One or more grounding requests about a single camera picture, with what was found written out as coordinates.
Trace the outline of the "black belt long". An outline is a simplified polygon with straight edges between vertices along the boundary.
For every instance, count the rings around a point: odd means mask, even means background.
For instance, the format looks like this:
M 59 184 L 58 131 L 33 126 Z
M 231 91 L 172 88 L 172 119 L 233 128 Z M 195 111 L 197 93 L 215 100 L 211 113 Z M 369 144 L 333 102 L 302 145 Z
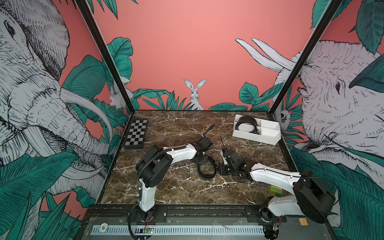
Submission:
M 213 158 L 205 156 L 202 162 L 197 163 L 197 172 L 201 179 L 212 180 L 217 174 L 217 164 Z

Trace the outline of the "long black belt s-curved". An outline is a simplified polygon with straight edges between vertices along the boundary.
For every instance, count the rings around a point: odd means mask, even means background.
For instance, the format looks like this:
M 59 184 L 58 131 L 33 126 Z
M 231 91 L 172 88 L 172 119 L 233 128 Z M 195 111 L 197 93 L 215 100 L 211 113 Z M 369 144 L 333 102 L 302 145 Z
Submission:
M 235 130 L 239 130 L 239 126 L 242 125 L 242 124 L 250 124 L 254 127 L 254 129 L 250 132 L 252 134 L 258 134 L 259 133 L 259 130 L 258 130 L 258 124 L 257 124 L 257 121 L 255 118 L 253 117 L 250 117 L 250 116 L 242 116 L 239 121 L 236 123 L 235 125 Z

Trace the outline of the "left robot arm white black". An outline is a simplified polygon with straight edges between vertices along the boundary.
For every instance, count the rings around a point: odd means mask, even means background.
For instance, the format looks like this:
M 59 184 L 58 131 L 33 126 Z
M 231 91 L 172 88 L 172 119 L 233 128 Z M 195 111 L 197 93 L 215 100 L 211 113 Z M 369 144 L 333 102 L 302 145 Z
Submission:
M 191 160 L 203 165 L 208 160 L 206 152 L 212 146 L 213 143 L 207 137 L 202 137 L 195 143 L 176 147 L 153 145 L 136 165 L 140 210 L 147 213 L 155 206 L 157 185 L 163 180 L 172 164 Z

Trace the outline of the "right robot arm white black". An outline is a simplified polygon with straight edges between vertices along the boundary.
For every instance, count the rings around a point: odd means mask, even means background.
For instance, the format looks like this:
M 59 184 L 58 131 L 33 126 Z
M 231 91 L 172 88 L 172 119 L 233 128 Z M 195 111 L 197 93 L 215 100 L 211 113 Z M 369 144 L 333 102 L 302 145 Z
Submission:
M 268 184 L 290 193 L 266 201 L 267 213 L 274 217 L 305 216 L 316 223 L 326 223 L 336 200 L 329 188 L 311 171 L 287 172 L 261 163 L 243 160 L 235 151 L 222 149 L 221 175 L 237 176 Z

